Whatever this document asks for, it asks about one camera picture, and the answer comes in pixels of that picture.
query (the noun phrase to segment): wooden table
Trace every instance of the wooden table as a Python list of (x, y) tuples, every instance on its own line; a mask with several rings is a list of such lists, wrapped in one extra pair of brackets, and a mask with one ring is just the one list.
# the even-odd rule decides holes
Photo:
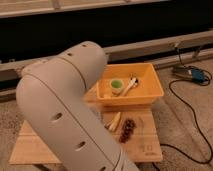
[[(162, 152), (150, 106), (104, 107), (96, 99), (95, 88), (92, 88), (84, 99), (90, 107), (95, 107), (101, 111), (104, 122), (110, 121), (117, 112), (122, 112), (120, 125), (116, 132), (112, 133), (117, 141), (124, 120), (132, 118), (135, 121), (137, 127), (133, 136), (128, 142), (121, 144), (131, 160), (134, 162), (159, 162), (162, 160)], [(24, 121), (10, 158), (10, 164), (51, 163), (61, 162), (30, 125)]]

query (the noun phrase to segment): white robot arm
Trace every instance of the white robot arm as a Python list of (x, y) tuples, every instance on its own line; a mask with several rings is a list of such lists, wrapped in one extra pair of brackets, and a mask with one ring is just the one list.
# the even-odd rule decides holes
[(107, 56), (83, 42), (28, 71), (17, 87), (25, 119), (70, 171), (138, 171), (84, 103)]

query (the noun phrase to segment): cable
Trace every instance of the cable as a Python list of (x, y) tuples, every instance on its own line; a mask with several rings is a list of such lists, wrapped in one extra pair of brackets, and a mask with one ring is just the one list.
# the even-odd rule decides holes
[[(169, 148), (173, 148), (175, 149), (176, 151), (178, 151), (179, 153), (181, 153), (182, 155), (184, 155), (185, 157), (187, 157), (189, 160), (195, 162), (195, 163), (198, 163), (198, 164), (209, 164), (212, 159), (213, 159), (213, 149), (212, 149), (212, 146), (211, 144), (209, 143), (208, 139), (205, 137), (205, 135), (203, 134), (203, 132), (201, 131), (200, 129), (200, 126), (198, 124), (198, 121), (197, 121), (197, 115), (196, 115), (196, 111), (195, 109), (187, 102), (185, 101), (183, 98), (181, 98), (172, 88), (172, 85), (174, 83), (177, 83), (177, 82), (190, 82), (190, 83), (194, 83), (194, 84), (197, 84), (199, 86), (208, 86), (210, 83), (211, 83), (211, 80), (212, 80), (212, 74), (207, 71), (207, 70), (204, 70), (204, 69), (200, 69), (200, 68), (197, 68), (195, 66), (186, 66), (183, 64), (182, 60), (181, 60), (181, 56), (180, 54), (178, 55), (179, 56), (179, 59), (180, 59), (180, 63), (181, 65), (183, 65), (185, 68), (188, 68), (188, 69), (199, 69), (200, 71), (203, 71), (204, 74), (205, 74), (205, 81), (203, 83), (199, 83), (199, 82), (193, 82), (192, 80), (188, 80), (188, 79), (178, 79), (178, 80), (174, 80), (174, 81), (171, 81), (169, 83), (169, 89), (170, 91), (174, 94), (175, 97), (177, 97), (180, 101), (182, 101), (188, 108), (191, 109), (192, 113), (193, 113), (193, 117), (194, 117), (194, 120), (195, 120), (195, 124), (196, 124), (196, 127), (197, 127), (197, 130), (199, 132), (199, 134), (202, 136), (202, 138), (205, 140), (206, 144), (208, 145), (209, 149), (210, 149), (210, 157), (209, 159), (205, 160), (205, 161), (199, 161), (197, 159), (194, 159), (193, 157), (191, 157), (190, 155), (186, 154), (185, 152), (183, 152), (181, 149), (177, 148), (176, 146), (173, 146), (173, 145), (170, 145), (170, 144), (165, 144), (165, 143), (161, 143), (160, 145), (163, 146), (163, 147), (169, 147)], [(155, 163), (152, 163), (152, 166), (157, 170), (157, 171), (160, 171), (160, 169), (157, 167), (157, 165)]]
[(180, 55), (180, 49), (178, 47), (175, 47), (175, 50), (176, 50), (176, 52), (178, 54), (180, 64), (183, 65), (183, 67), (186, 67), (186, 65), (182, 61), (182, 58), (181, 58), (181, 55)]

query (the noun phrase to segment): floor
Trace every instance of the floor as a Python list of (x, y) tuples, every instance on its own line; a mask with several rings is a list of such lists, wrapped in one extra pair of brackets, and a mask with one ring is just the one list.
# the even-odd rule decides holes
[[(193, 63), (213, 73), (213, 59)], [(195, 128), (192, 112), (182, 104), (168, 89), (174, 77), (171, 68), (157, 71), (165, 95), (152, 105), (160, 142), (175, 145), (197, 160), (205, 160), (209, 149)], [(213, 145), (213, 84), (200, 87), (190, 83), (177, 83), (175, 91), (189, 101), (197, 111), (197, 119), (204, 134)], [(0, 103), (0, 171), (37, 171), (34, 166), (11, 166), (8, 164), (23, 118), (16, 101)], [(163, 147), (164, 160), (157, 163), (161, 170), (213, 170), (213, 161), (209, 165), (199, 165), (180, 153)], [(151, 164), (139, 164), (141, 170), (155, 170)], [(48, 166), (54, 171), (62, 171), (62, 166)]]

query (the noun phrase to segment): dark background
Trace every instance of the dark background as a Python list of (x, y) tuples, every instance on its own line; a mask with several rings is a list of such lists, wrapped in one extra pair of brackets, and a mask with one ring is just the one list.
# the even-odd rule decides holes
[(207, 31), (213, 1), (169, 1), (0, 19), (0, 59), (55, 55), (85, 40), (102, 47)]

